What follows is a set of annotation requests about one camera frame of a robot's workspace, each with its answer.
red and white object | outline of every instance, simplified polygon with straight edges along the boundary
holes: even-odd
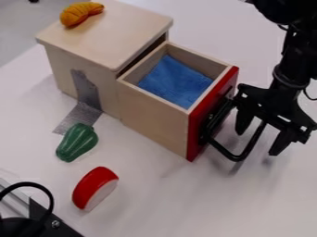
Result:
[[[110,169],[97,167],[86,174],[72,193],[72,202],[85,211],[91,211],[117,187],[119,177]]]

blue cloth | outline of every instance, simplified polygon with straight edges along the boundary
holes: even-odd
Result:
[[[171,56],[164,56],[138,85],[185,109],[189,108],[213,80],[190,69]]]

open drawer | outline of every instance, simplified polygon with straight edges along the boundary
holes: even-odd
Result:
[[[163,56],[170,55],[214,82],[184,109],[138,87]],[[199,129],[223,95],[236,85],[238,68],[165,42],[118,78],[120,117],[126,126],[193,161],[202,150]]]

wooden box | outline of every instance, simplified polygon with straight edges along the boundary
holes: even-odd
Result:
[[[170,55],[214,80],[189,109],[137,86],[164,55]],[[235,87],[237,74],[237,67],[165,42],[118,78],[121,120],[126,126],[193,161],[203,148],[198,143],[203,120],[224,93]]]
[[[116,79],[167,39],[172,19],[119,1],[98,2],[106,6],[104,13],[71,29],[56,22],[36,39],[62,92],[80,97],[71,74],[80,71],[89,81],[83,87],[97,89],[101,109],[119,118]]]

green pepper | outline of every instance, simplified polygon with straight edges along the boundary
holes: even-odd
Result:
[[[61,160],[71,162],[93,149],[97,143],[98,136],[95,134],[94,128],[77,123],[66,132],[56,153]]]

